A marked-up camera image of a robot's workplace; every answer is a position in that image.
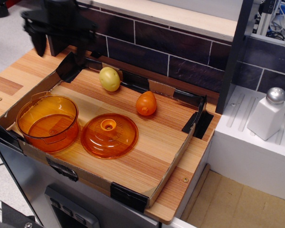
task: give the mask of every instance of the floor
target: floor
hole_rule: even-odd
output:
[[[184,221],[197,228],[285,228],[285,200],[211,170],[206,175]]]
[[[37,0],[22,0],[0,18],[0,72],[33,48],[30,36],[23,30],[20,13],[39,7]],[[33,215],[19,189],[0,159],[0,200],[24,215]]]

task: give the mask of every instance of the silver shaker cap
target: silver shaker cap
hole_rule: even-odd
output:
[[[273,105],[280,105],[285,101],[285,91],[279,87],[268,90],[266,100]]]

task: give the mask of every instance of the lid knob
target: lid knob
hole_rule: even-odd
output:
[[[110,132],[116,128],[116,122],[113,119],[105,119],[100,123],[100,127],[103,131]]]
[[[268,90],[266,100],[273,105],[280,105],[285,101],[285,91],[279,87]]]

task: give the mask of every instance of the orange vegetable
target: orange vegetable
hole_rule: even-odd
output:
[[[156,107],[156,99],[151,91],[144,92],[136,101],[136,110],[141,115],[152,115]]]

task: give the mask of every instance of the transparent orange bowl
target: transparent orange bowl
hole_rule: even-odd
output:
[[[47,153],[58,152],[78,136],[78,107],[65,96],[37,94],[20,110],[16,125],[29,144]]]

